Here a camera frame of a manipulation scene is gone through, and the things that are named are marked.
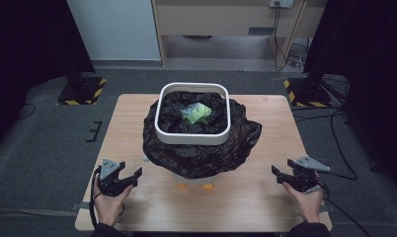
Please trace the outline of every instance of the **gray carpet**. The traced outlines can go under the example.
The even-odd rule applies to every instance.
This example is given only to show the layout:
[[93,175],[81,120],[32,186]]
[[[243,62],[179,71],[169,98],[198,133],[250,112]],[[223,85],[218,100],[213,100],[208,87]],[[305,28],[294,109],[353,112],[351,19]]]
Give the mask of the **gray carpet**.
[[[52,79],[33,88],[27,102],[36,110],[18,119],[0,144],[0,211],[35,209],[39,214],[0,214],[2,236],[89,236],[74,227],[74,203],[85,193],[118,96],[159,94],[170,82],[212,82],[229,94],[286,95],[282,79],[294,73],[243,71],[98,70],[108,79],[92,106],[58,106],[66,80]],[[25,106],[21,117],[34,108]],[[293,112],[301,117],[330,115],[334,110]],[[343,153],[358,174],[357,181],[323,175],[331,200],[357,220],[372,236],[397,236],[397,189],[389,176],[372,173],[370,160],[345,115],[334,118]],[[102,121],[95,142],[90,129]],[[307,153],[334,172],[351,176],[334,140],[329,118],[297,123]],[[56,216],[41,216],[47,213]],[[331,214],[333,236],[365,236],[341,212]]]

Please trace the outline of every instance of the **hand-mounted controller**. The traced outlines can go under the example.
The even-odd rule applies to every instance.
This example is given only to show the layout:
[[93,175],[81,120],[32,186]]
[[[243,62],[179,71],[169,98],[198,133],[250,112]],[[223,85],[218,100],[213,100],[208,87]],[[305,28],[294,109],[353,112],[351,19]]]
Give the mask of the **hand-mounted controller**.
[[272,166],[272,173],[277,176],[277,182],[286,182],[295,190],[301,193],[311,193],[320,188],[325,189],[325,185],[319,180],[316,171],[330,172],[331,169],[315,159],[305,156],[297,160],[287,160],[287,165],[291,167],[293,175],[282,173],[278,168]]
[[124,167],[124,162],[118,164],[108,159],[103,160],[98,184],[98,188],[103,195],[116,197],[130,185],[137,186],[137,179],[142,175],[142,168],[140,167],[134,172],[133,176],[119,180],[119,172],[124,169]]

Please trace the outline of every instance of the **power strip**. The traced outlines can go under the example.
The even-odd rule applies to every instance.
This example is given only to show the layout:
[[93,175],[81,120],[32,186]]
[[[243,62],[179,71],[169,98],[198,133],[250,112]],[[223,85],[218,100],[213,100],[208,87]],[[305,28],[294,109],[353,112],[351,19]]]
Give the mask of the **power strip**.
[[270,7],[276,8],[280,6],[281,8],[291,8],[293,6],[294,0],[270,0]]

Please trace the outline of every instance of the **human hand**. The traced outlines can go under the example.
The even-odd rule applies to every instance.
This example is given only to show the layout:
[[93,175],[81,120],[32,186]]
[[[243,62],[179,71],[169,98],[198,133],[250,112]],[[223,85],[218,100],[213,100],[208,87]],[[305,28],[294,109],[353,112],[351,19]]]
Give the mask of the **human hand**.
[[94,184],[94,197],[96,197],[94,199],[94,206],[97,209],[98,220],[101,223],[114,227],[122,212],[122,203],[128,197],[128,194],[130,194],[133,186],[127,187],[117,197],[108,197],[101,194],[101,191],[98,188],[98,179],[99,178],[97,176]]
[[322,202],[322,191],[318,190],[310,194],[304,194],[295,190],[290,184],[283,182],[282,185],[294,199],[300,215],[308,223],[319,222],[319,209]]

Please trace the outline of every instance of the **light wood tabletop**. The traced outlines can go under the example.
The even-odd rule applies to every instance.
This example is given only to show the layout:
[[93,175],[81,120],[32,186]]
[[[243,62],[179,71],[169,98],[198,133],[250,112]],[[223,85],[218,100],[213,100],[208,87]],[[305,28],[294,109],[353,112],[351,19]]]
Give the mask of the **light wood tabletop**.
[[[179,189],[173,174],[142,160],[143,120],[159,95],[126,94],[117,102],[97,163],[104,158],[125,162],[121,179],[139,168],[143,175],[125,201],[116,229],[157,232],[288,232],[302,221],[292,198],[271,173],[275,165],[291,174],[287,159],[306,155],[287,98],[268,95],[230,95],[247,109],[247,119],[263,130],[247,161],[234,171],[216,176],[214,189]],[[87,181],[84,201],[90,199]],[[320,214],[329,229],[328,212]],[[75,227],[93,230],[88,209],[80,208]]]

